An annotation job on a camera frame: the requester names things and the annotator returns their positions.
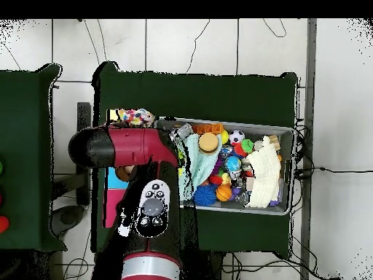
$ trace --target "cream crocheted cloth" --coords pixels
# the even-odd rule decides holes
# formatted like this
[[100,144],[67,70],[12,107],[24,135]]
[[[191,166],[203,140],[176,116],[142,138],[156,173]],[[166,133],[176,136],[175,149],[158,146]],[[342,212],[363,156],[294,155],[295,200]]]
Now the cream crocheted cloth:
[[281,164],[275,151],[275,145],[270,144],[270,138],[263,138],[263,147],[247,156],[255,173],[250,202],[245,207],[265,208],[270,201],[278,199],[278,179]]

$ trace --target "soccer ball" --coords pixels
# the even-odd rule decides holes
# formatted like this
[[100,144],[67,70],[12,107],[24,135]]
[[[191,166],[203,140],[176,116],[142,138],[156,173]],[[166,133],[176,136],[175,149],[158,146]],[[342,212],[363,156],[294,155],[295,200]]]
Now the soccer ball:
[[229,135],[229,142],[231,145],[235,146],[245,139],[245,134],[241,130],[233,130]]

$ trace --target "pink block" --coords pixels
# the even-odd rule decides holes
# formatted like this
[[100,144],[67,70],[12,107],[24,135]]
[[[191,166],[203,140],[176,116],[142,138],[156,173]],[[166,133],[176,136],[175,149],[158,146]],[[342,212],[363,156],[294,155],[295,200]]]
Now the pink block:
[[108,189],[106,191],[106,222],[104,228],[111,228],[114,224],[117,204],[123,199],[125,189]]

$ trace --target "blue ball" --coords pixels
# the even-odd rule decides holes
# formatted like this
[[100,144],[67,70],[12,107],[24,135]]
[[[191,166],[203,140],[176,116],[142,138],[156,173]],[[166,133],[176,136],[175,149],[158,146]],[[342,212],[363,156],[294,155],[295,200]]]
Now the blue ball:
[[241,160],[235,156],[230,156],[225,160],[225,167],[229,172],[237,171],[241,167]]
[[198,186],[193,199],[199,206],[210,206],[216,202],[216,186]]

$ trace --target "gray plastic bin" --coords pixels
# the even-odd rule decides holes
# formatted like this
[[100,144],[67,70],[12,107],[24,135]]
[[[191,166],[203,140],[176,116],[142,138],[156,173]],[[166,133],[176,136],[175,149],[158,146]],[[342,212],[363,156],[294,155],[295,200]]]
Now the gray plastic bin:
[[[282,157],[280,177],[284,180],[283,182],[283,197],[282,201],[277,206],[268,206],[265,209],[258,208],[244,208],[239,203],[234,201],[221,202],[217,201],[211,206],[198,206],[197,209],[205,209],[210,211],[231,211],[231,212],[243,212],[253,214],[270,214],[283,216],[289,213],[292,203],[292,192],[294,185],[294,169],[295,169],[295,152],[296,152],[296,139],[295,130],[292,128],[283,127],[272,127],[269,125],[248,125],[245,123],[234,123],[234,122],[222,122],[222,121],[208,121],[208,120],[195,120],[195,119],[184,119],[177,118],[176,120],[168,120],[165,117],[160,117],[157,121],[157,128],[162,128],[167,131],[171,131],[176,125],[183,125],[189,123],[190,125],[197,125],[202,123],[222,123],[224,129],[232,131],[239,129],[244,132],[247,139],[252,141],[258,141],[267,135],[278,136],[280,142],[280,155]],[[191,201],[181,201],[181,207],[185,205],[192,205]]]

